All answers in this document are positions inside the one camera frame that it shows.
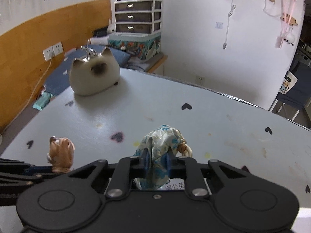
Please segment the light blue patterned pouch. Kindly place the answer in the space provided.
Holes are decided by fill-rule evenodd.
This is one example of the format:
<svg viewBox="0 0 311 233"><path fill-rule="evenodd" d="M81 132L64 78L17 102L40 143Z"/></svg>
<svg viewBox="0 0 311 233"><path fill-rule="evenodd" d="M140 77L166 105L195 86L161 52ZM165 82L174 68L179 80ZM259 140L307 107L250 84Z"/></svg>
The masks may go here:
<svg viewBox="0 0 311 233"><path fill-rule="evenodd" d="M150 155L150 167L145 178L136 178L135 184L140 190L157 190L169 182L166 156L169 149L173 155L192 157L192 149L180 131L168 125L161 125L144 136L135 151L135 156L142 156L144 149Z"/></svg>

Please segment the blue white wipes packet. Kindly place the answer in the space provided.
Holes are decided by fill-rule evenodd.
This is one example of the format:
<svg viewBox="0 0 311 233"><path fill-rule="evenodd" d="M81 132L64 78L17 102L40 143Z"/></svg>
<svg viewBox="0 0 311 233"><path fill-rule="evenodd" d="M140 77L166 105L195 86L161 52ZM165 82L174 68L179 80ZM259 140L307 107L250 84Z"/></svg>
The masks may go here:
<svg viewBox="0 0 311 233"><path fill-rule="evenodd" d="M168 182L161 187L162 190L184 190L184 180L179 178L169 179Z"/></svg>

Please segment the cat shaped ceramic figurine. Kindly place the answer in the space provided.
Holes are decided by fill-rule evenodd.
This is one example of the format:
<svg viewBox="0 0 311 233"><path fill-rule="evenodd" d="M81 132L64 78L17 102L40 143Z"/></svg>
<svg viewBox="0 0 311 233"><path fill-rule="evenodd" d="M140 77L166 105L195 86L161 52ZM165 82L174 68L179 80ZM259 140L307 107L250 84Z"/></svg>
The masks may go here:
<svg viewBox="0 0 311 233"><path fill-rule="evenodd" d="M69 73L70 86L79 96L100 93L120 78L120 66L109 48L99 54L93 49L86 51L87 57L73 60Z"/></svg>

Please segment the patterned storage box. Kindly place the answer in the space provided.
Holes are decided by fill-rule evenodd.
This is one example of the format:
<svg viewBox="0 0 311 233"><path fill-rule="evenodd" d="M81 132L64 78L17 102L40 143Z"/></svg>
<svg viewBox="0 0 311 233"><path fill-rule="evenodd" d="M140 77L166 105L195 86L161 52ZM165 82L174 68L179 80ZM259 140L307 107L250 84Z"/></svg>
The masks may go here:
<svg viewBox="0 0 311 233"><path fill-rule="evenodd" d="M108 45L127 52L132 57L147 61L161 52L161 32L153 34L112 33Z"/></svg>

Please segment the white tote bag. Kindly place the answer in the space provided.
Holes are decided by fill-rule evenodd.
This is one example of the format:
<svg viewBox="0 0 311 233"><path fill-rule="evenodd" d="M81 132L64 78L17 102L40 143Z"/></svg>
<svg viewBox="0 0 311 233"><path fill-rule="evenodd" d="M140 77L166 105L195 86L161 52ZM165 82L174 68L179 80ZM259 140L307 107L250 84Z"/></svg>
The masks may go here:
<svg viewBox="0 0 311 233"><path fill-rule="evenodd" d="M283 95L288 93L295 86L297 81L297 77L292 72L288 71L279 89L279 93Z"/></svg>

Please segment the grey three drawer cabinet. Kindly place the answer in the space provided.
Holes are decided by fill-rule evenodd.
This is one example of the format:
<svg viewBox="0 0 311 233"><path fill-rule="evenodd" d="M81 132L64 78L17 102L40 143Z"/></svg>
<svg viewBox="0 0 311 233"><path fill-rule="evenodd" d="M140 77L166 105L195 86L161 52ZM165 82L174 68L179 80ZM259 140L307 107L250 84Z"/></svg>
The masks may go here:
<svg viewBox="0 0 311 233"><path fill-rule="evenodd" d="M161 30L162 0L116 1L115 28L118 33L154 34Z"/></svg>

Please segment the white wall socket pair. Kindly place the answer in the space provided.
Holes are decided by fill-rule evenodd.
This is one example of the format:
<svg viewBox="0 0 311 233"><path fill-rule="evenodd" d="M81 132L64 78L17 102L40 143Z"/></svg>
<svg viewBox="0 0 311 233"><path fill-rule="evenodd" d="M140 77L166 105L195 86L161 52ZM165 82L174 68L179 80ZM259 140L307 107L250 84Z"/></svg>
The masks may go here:
<svg viewBox="0 0 311 233"><path fill-rule="evenodd" d="M58 56L63 52L64 50L61 42L58 42L42 51L45 61L48 61L54 56Z"/></svg>

